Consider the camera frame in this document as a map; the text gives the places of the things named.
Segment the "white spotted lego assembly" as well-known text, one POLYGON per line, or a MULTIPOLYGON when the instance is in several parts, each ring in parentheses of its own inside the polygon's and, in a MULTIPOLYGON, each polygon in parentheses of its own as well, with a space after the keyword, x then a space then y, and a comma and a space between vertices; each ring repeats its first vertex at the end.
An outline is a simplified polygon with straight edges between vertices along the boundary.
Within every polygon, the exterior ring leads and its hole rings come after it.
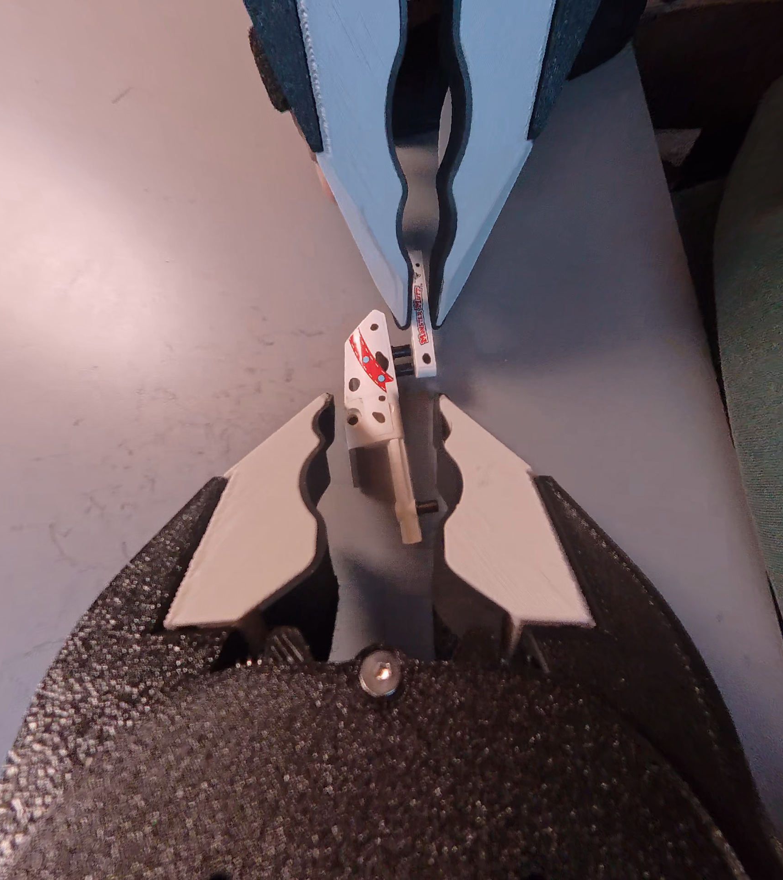
POLYGON ((422 539, 385 315, 371 311, 344 346, 345 440, 353 485, 392 503, 404 544, 422 539))

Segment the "white lego beam with sticker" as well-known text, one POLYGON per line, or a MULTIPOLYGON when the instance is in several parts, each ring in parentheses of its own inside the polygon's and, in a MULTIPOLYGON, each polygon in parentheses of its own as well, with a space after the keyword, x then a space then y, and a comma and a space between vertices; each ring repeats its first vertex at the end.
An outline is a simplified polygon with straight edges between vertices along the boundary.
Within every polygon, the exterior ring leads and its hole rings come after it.
POLYGON ((437 375, 437 358, 429 311, 427 263, 422 251, 408 251, 412 267, 411 282, 411 358, 416 379, 437 375))

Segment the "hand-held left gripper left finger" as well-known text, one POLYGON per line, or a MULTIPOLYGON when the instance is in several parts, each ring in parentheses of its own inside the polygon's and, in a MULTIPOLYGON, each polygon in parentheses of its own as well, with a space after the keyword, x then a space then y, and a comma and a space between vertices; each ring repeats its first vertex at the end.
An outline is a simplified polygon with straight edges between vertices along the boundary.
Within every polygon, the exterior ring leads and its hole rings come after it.
POLYGON ((333 397, 321 394, 227 471, 164 628, 229 627, 314 572, 327 549, 318 503, 334 423, 333 397))

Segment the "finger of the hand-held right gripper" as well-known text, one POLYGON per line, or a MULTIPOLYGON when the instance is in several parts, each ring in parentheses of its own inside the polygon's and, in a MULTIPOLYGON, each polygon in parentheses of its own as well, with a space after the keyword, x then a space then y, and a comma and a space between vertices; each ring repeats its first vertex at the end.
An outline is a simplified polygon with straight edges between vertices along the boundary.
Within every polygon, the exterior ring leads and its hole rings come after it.
POLYGON ((451 311, 529 156, 554 6, 452 2, 444 34, 452 119, 437 176, 440 226, 431 257, 434 326, 451 311))
POLYGON ((300 1, 298 15, 323 139, 318 164, 376 287, 397 324, 407 326, 406 187, 389 122, 406 4, 300 1))

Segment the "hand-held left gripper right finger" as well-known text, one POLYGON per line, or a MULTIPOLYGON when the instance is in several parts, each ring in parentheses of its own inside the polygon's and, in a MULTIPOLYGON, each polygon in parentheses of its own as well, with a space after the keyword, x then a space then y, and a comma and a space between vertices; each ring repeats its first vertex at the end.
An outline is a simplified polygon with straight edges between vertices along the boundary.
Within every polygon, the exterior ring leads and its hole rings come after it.
POLYGON ((444 449, 463 482, 444 526, 451 571, 505 611, 512 629, 593 627, 530 466, 448 397, 439 407, 444 449))

